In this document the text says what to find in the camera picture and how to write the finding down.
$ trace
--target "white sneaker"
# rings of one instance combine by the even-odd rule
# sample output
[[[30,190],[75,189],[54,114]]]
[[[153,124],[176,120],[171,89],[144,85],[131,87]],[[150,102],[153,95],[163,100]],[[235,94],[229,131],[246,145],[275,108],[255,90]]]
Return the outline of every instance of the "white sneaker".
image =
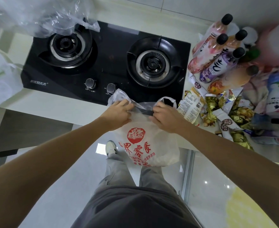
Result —
[[[109,157],[109,155],[112,153],[117,153],[116,145],[113,141],[108,141],[106,144],[106,154]]]

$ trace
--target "stove knob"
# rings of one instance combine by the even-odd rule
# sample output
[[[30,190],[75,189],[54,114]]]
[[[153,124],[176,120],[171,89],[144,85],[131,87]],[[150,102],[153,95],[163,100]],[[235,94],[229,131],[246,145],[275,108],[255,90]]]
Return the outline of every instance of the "stove knob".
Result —
[[[113,83],[108,84],[108,86],[107,86],[108,94],[114,94],[115,90],[116,90],[115,84],[113,84]]]
[[[92,90],[94,89],[96,86],[95,81],[92,78],[88,78],[86,80],[86,87],[88,87],[88,89]]]

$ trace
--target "pant leg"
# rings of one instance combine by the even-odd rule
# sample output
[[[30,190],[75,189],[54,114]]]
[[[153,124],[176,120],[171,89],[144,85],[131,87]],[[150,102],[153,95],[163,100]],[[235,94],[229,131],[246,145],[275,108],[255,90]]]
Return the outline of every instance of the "pant leg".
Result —
[[[134,180],[121,156],[112,153],[107,158],[105,178],[99,183],[95,192],[109,186],[136,186]]]
[[[141,168],[140,187],[148,187],[155,190],[162,190],[177,195],[176,190],[164,179],[161,167],[145,167]]]

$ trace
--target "kitchen wall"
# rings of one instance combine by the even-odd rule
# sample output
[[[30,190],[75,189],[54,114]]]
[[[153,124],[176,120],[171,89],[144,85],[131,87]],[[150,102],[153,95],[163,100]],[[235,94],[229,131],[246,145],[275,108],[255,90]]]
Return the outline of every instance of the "kitchen wall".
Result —
[[[196,18],[216,21],[226,13],[241,26],[279,21],[279,0],[130,0]]]

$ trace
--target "gas stove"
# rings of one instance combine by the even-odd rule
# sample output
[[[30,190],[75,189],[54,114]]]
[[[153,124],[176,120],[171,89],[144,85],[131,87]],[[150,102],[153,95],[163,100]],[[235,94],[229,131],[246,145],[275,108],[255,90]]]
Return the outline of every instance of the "gas stove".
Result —
[[[120,88],[135,102],[182,99],[190,43],[99,22],[70,36],[34,38],[23,86],[107,105]]]

